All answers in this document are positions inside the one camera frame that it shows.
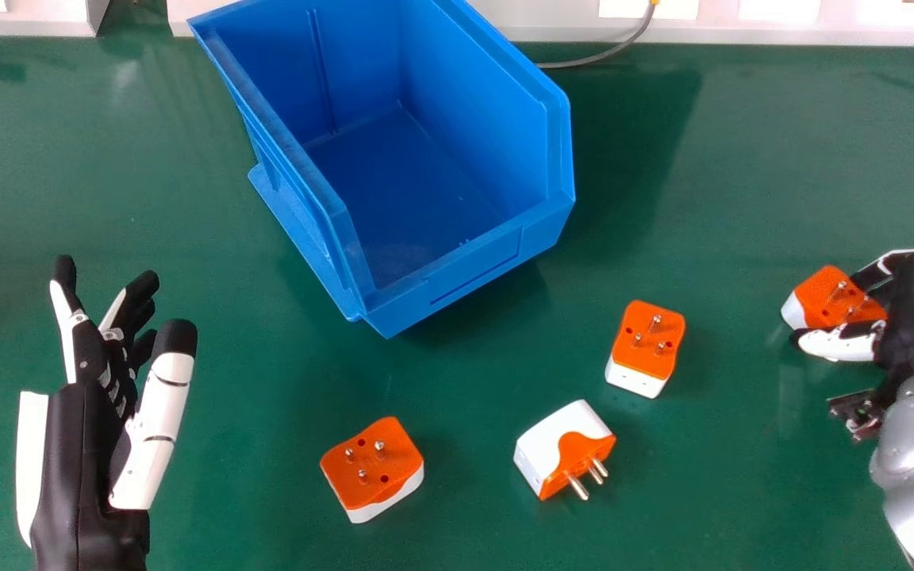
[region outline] bin bottom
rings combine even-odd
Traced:
[[[348,207],[378,289],[505,221],[401,105],[305,150]]]

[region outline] orange and white plug adapter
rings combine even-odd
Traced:
[[[575,400],[545,416],[517,439],[514,463],[538,498],[547,500],[570,485],[588,499],[580,477],[590,473],[602,485],[609,471],[602,462],[616,444],[616,435],[601,422],[591,406]]]
[[[675,311],[634,300],[623,314],[605,380],[643,397],[654,398],[675,371],[686,319]]]
[[[421,452],[396,416],[376,420],[320,460],[351,523],[366,523],[417,490],[425,476]]]
[[[789,294],[781,308],[793,329],[837,328],[850,321],[877,321],[888,312],[856,288],[848,274],[833,265],[820,268]]]

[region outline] blue plastic bin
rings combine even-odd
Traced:
[[[463,0],[247,0],[190,25],[249,180],[348,320],[391,337],[559,238],[570,104]]]

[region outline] tabletop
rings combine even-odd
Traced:
[[[270,216],[217,72],[155,4],[114,3],[97,40],[0,39],[0,569],[32,561],[16,411],[64,382],[59,253],[92,316],[153,268],[156,322],[200,330],[152,571],[904,568],[873,445],[826,411],[881,373],[797,353],[779,308],[825,263],[914,247],[914,49],[640,44],[551,77],[573,110],[561,241],[388,340]],[[688,323],[655,400],[602,377],[634,299]],[[515,440],[578,398],[619,437],[610,478],[539,502]],[[352,525],[319,458],[390,415],[424,484]]]

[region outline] green table surface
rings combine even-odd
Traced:
[[[152,5],[116,4],[97,40],[0,39],[0,569],[32,561],[17,395],[63,382],[63,252],[95,315],[150,267],[159,318],[200,329],[153,571],[904,567],[873,445],[824,407],[881,374],[798,354],[778,308],[824,263],[914,246],[914,50],[649,44],[552,78],[578,192],[561,241],[385,340],[270,216],[217,72]],[[638,298],[688,320],[656,400],[602,379]],[[514,442],[577,398],[619,436],[612,476],[589,502],[538,502]],[[425,481],[352,525],[319,458],[387,415]]]

